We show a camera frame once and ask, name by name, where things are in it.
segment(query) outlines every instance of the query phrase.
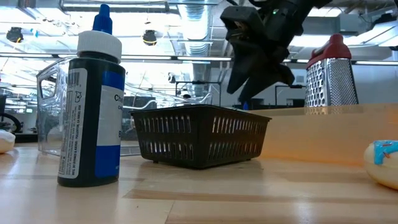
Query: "wooden table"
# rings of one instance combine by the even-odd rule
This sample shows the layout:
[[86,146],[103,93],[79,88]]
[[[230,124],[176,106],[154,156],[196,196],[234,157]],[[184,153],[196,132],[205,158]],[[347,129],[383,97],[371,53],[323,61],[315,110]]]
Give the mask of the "wooden table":
[[0,156],[0,223],[398,223],[398,192],[360,167],[251,160],[207,170],[123,157],[118,183],[57,185],[58,158]]

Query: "ceiling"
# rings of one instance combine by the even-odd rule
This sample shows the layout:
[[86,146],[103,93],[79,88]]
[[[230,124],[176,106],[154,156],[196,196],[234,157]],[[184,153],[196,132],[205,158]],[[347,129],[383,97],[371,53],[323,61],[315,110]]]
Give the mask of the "ceiling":
[[[0,52],[29,54],[75,54],[78,34],[91,30],[93,18],[101,1],[90,0],[8,0],[0,2]],[[221,0],[130,1],[108,0],[112,3],[113,35],[123,44],[123,55],[191,55],[232,57],[233,50],[225,41],[226,29],[220,19],[230,4]],[[240,5],[251,6],[246,0]],[[334,0],[322,9],[313,9],[304,23],[305,33],[296,37],[289,47],[290,58],[309,59],[313,49],[321,47],[329,36],[341,29],[357,34],[366,33],[369,21],[382,13],[395,10],[393,1]],[[15,44],[6,38],[11,27],[21,27],[24,40]],[[384,60],[391,56],[388,47],[379,45],[398,36],[398,24],[391,33],[369,44],[352,38],[352,54],[357,60]],[[142,41],[145,30],[156,30],[157,44],[146,46]],[[36,74],[53,63],[53,58],[28,59],[0,57],[2,83],[35,86]],[[210,80],[210,65],[205,63],[123,62],[129,72],[128,82],[148,88],[173,88],[167,75],[178,80]],[[188,87],[195,91],[197,87]]]

